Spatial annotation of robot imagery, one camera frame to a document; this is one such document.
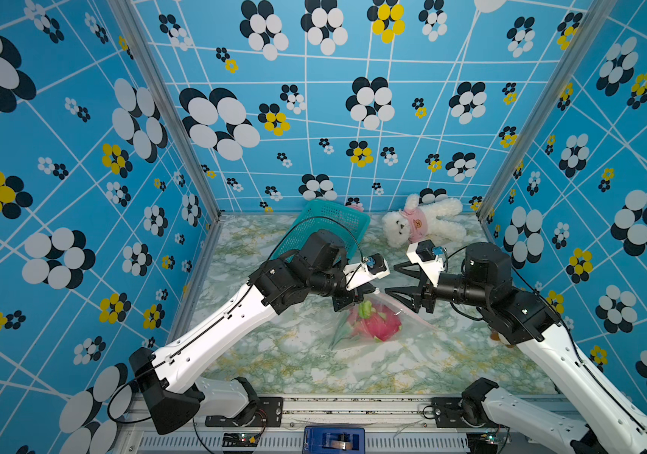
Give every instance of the white grid line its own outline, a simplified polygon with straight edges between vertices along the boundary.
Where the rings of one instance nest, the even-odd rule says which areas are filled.
[[[473,29],[474,25],[477,23],[477,19],[480,17],[480,10],[477,9],[474,12],[473,15],[473,23],[470,25],[470,31],[467,33],[467,36],[465,37],[464,42],[462,43],[462,47],[460,47],[459,52],[457,53],[457,57],[455,60],[459,59],[460,55],[462,55],[462,59],[464,60],[464,51],[467,48],[467,46],[470,44],[470,37],[473,35]],[[437,109],[437,105],[440,102],[440,99],[442,98],[442,94],[445,91],[445,87],[447,86],[447,83],[449,82],[450,77],[452,77],[452,72],[454,71],[456,65],[453,65],[452,68],[450,68],[450,72],[447,75],[447,79],[445,82],[442,84],[442,89],[440,89],[440,94],[437,96],[437,100],[435,101],[435,104],[432,106],[432,112],[431,114],[428,115],[427,121],[425,122],[425,125],[421,129],[420,136],[417,138],[417,143],[414,145],[414,149],[412,150],[411,154],[409,155],[409,159],[407,160],[407,164],[404,166],[404,170],[402,171],[402,177],[404,177],[407,173],[407,168],[409,168],[409,164],[412,161],[412,158],[414,157],[415,152],[417,151],[417,147],[419,147],[419,141],[423,139],[421,134],[424,134],[425,131],[427,130],[427,125],[429,124],[429,121],[432,119],[432,117],[435,114],[435,110]],[[450,116],[450,107],[449,104],[447,105],[447,113],[445,117],[445,121],[447,121],[447,117]],[[394,194],[399,192],[399,187],[401,186],[401,181],[397,184],[396,189],[394,189]],[[389,203],[389,206],[387,207],[387,211],[391,211],[392,209],[392,204],[394,204],[394,198],[392,198],[391,202]]]

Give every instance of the pink fruit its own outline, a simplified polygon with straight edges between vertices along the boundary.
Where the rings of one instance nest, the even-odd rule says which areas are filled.
[[[387,341],[402,328],[399,316],[386,304],[372,304],[364,301],[357,309],[352,308],[347,321],[353,328],[353,335],[378,341]]]

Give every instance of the plush toy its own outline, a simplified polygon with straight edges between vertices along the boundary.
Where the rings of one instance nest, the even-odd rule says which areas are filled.
[[[407,197],[404,209],[384,214],[384,236],[392,248],[409,243],[417,243],[427,234],[464,240],[467,233],[456,222],[438,219],[438,216],[455,216],[462,212],[462,202],[457,198],[446,198],[428,205],[419,205],[419,195]]]

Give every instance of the black cable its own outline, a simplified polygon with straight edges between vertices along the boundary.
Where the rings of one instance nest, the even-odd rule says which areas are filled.
[[[197,437],[197,441],[200,442],[202,447],[205,448],[205,450],[208,451],[210,454],[215,454],[210,450],[210,448],[205,446],[205,444],[202,442],[202,439],[200,438],[200,434],[197,433],[197,423],[195,422],[195,418],[192,418],[192,428],[195,430],[195,436]]]
[[[507,428],[507,433],[505,434],[505,441],[503,441],[503,445],[500,447],[498,450],[498,454],[503,452],[503,449],[505,449],[505,446],[507,445],[507,439],[510,436],[510,427]]]
[[[513,271],[515,271],[515,274],[516,274],[516,275],[518,275],[518,277],[520,278],[520,280],[521,280],[521,281],[523,281],[523,282],[528,286],[528,288],[530,288],[530,289],[533,291],[533,293],[534,293],[535,295],[537,295],[537,296],[541,299],[541,301],[543,301],[543,303],[544,303],[544,304],[546,304],[546,306],[550,307],[550,304],[546,301],[546,298],[544,298],[544,297],[543,297],[543,295],[541,295],[541,294],[540,294],[540,292],[538,292],[535,288],[533,288],[533,286],[531,286],[531,285],[528,283],[528,281],[526,281],[525,279],[523,279],[523,277],[520,275],[520,273],[518,272],[518,270],[517,270],[517,269],[515,269],[515,267],[513,267]],[[600,386],[600,387],[601,387],[601,389],[603,389],[603,391],[606,393],[606,395],[608,395],[608,396],[611,398],[611,400],[612,400],[615,404],[617,404],[617,405],[619,406],[619,408],[621,409],[621,411],[623,411],[624,413],[626,413],[626,414],[627,414],[627,416],[628,416],[628,417],[629,417],[633,422],[637,423],[637,426],[638,426],[638,427],[639,427],[639,428],[640,428],[644,433],[646,433],[646,435],[647,435],[646,427],[644,427],[644,425],[642,425],[642,424],[639,422],[639,420],[637,420],[637,419],[636,419],[636,418],[635,418],[631,413],[629,413],[629,412],[628,412],[628,410],[627,410],[626,408],[624,408],[624,406],[623,406],[623,405],[622,405],[622,404],[617,400],[617,398],[615,398],[615,397],[614,397],[614,396],[609,392],[609,390],[608,390],[608,389],[606,389],[606,387],[605,387],[605,386],[603,386],[603,384],[599,381],[599,379],[598,379],[598,378],[596,378],[596,376],[594,375],[594,373],[593,373],[593,372],[591,372],[591,369],[589,369],[589,368],[588,368],[588,366],[586,366],[586,363],[585,363],[585,362],[583,362],[583,359],[581,358],[581,355],[579,354],[579,348],[578,348],[578,346],[575,344],[575,340],[573,340],[573,335],[571,334],[571,330],[570,330],[570,329],[568,329],[568,326],[567,326],[567,325],[565,324],[565,322],[563,321],[563,318],[560,316],[560,313],[558,313],[558,312],[557,312],[557,311],[555,311],[555,310],[553,311],[553,313],[555,313],[555,314],[558,316],[558,321],[559,321],[559,322],[560,322],[560,324],[561,324],[561,325],[563,325],[563,327],[565,328],[565,332],[566,332],[566,333],[568,333],[568,338],[571,340],[571,345],[573,346],[573,352],[575,353],[575,357],[576,357],[576,358],[578,358],[579,362],[583,365],[583,368],[584,368],[584,369],[586,369],[586,372],[588,372],[588,373],[589,373],[589,375],[591,376],[591,378],[593,378],[593,379],[594,379],[594,381],[596,382],[596,384],[598,384],[598,386]]]
[[[465,249],[467,246],[469,246],[469,244],[466,244],[462,248],[460,248],[460,249],[456,250],[455,252],[451,253],[450,255],[447,256],[447,259],[450,259],[453,255],[455,255],[456,253],[458,253],[462,249]]]
[[[135,421],[124,421],[124,420],[121,420],[121,419],[115,419],[114,417],[112,417],[111,412],[110,412],[110,410],[111,410],[111,403],[112,403],[112,401],[114,400],[114,397],[116,397],[116,396],[119,394],[119,392],[121,392],[121,390],[122,390],[122,389],[124,389],[126,386],[129,386],[130,384],[132,384],[132,382],[134,382],[134,381],[138,380],[139,378],[144,377],[145,375],[147,375],[148,373],[152,372],[153,370],[155,370],[156,368],[158,368],[159,366],[161,366],[161,365],[163,365],[163,364],[165,364],[165,361],[162,361],[162,362],[160,362],[158,365],[156,365],[156,366],[154,366],[154,367],[152,367],[152,368],[150,368],[150,369],[145,370],[145,371],[144,371],[144,372],[142,372],[140,375],[138,375],[138,376],[136,376],[136,377],[132,378],[131,380],[129,380],[129,381],[128,381],[127,383],[125,383],[124,385],[119,386],[118,390],[116,390],[116,391],[114,392],[114,394],[112,394],[112,395],[111,395],[111,397],[109,398],[109,403],[106,405],[106,415],[107,415],[107,417],[109,417],[109,419],[110,419],[111,421],[114,421],[115,423],[119,423],[119,424],[136,424],[136,423],[140,423],[140,422],[142,422],[142,421],[147,421],[148,419],[152,419],[152,415],[149,415],[149,416],[148,416],[148,417],[146,417],[146,418],[137,419],[137,420],[135,420]]]
[[[455,311],[456,313],[458,313],[458,314],[462,315],[463,317],[467,317],[467,318],[469,318],[470,320],[474,320],[475,322],[480,322],[480,321],[484,320],[484,318],[483,318],[483,317],[477,318],[477,317],[473,317],[472,315],[465,314],[465,313],[464,313],[463,311],[461,311],[460,309],[457,309],[457,308],[455,307],[455,303],[453,303],[453,302],[450,302],[450,306],[452,306],[452,309],[454,309],[454,311]]]
[[[421,409],[421,416],[422,416],[422,418],[424,418],[424,419],[437,419],[437,417],[436,417],[436,416],[435,416],[435,417],[433,417],[433,418],[428,418],[428,417],[427,417],[427,415],[425,414],[425,411],[426,411],[429,407],[432,407],[432,409],[434,409],[434,408],[435,408],[435,406],[434,406],[434,405],[432,405],[432,404],[429,404],[429,405],[425,406],[424,408],[422,408],[422,409]]]

